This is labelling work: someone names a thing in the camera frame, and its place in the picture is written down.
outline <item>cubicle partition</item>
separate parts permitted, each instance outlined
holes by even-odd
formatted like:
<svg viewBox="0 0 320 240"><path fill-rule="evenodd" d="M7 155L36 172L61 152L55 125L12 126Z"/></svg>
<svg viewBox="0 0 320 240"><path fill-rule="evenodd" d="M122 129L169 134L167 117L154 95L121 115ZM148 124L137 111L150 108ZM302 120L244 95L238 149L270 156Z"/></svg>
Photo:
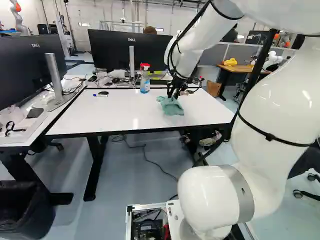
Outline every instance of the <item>cubicle partition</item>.
<svg viewBox="0 0 320 240"><path fill-rule="evenodd" d="M220 72L217 64L221 64L224 60L235 58L238 65L248 65L253 60L251 56L256 55L261 48L261 45L255 44L219 42L212 48L204 50L199 60L197 76L216 82ZM270 51L275 51L278 56L283 56L286 59L287 56L292 57L295 51L298 50L271 47Z"/></svg>

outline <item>green cloth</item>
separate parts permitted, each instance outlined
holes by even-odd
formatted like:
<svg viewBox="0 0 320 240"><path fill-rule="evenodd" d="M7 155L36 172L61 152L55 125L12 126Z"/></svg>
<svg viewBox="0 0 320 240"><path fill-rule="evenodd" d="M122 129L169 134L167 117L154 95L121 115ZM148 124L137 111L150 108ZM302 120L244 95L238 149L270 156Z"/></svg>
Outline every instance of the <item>green cloth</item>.
<svg viewBox="0 0 320 240"><path fill-rule="evenodd" d="M156 100L161 103L165 115L185 115L184 109L174 97L168 98L168 96L158 96Z"/></svg>

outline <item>dell logo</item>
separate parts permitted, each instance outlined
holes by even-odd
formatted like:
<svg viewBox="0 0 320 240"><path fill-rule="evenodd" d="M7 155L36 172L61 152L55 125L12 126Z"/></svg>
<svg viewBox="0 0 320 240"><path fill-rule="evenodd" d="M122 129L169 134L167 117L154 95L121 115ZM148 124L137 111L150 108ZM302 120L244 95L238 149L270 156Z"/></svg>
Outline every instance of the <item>dell logo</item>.
<svg viewBox="0 0 320 240"><path fill-rule="evenodd" d="M40 48L39 43L32 43L31 46L32 46L33 48Z"/></svg>

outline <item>cleaning spray bottle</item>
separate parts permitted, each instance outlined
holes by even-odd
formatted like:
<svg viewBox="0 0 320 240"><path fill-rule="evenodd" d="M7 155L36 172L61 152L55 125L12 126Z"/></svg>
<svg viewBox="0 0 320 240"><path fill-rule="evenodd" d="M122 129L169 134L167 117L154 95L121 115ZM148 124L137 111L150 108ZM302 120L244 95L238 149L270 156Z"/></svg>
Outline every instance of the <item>cleaning spray bottle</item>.
<svg viewBox="0 0 320 240"><path fill-rule="evenodd" d="M150 91L150 77L148 75L148 69L150 64L141 63L140 71L142 71L141 81L140 81L140 92L146 94Z"/></svg>

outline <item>trash bin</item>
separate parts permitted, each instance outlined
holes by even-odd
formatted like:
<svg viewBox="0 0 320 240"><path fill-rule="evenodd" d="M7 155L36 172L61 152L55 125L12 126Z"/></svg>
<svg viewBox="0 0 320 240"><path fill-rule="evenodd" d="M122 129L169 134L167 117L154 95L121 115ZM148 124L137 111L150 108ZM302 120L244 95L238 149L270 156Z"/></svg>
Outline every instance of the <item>trash bin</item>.
<svg viewBox="0 0 320 240"><path fill-rule="evenodd" d="M43 238L55 218L49 193L37 182L0 181L0 238Z"/></svg>

